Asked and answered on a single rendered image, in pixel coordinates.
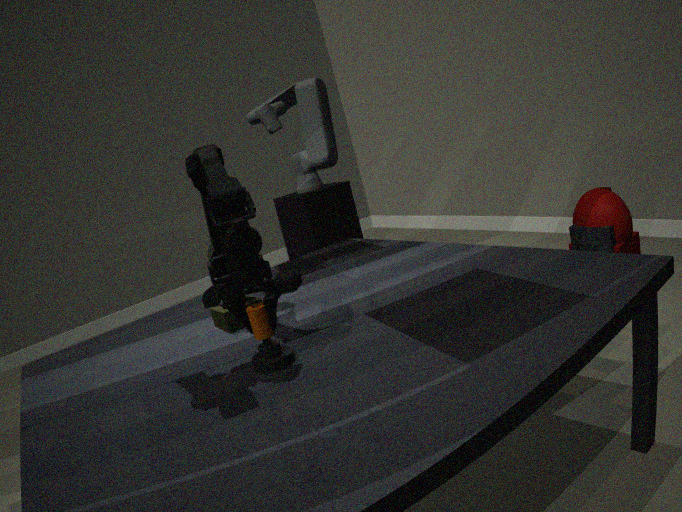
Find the orange knob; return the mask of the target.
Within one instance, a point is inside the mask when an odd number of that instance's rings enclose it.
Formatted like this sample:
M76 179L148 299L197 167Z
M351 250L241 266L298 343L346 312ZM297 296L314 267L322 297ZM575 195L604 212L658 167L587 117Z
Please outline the orange knob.
M268 339L276 334L270 325L264 302L253 304L246 310L257 340Z

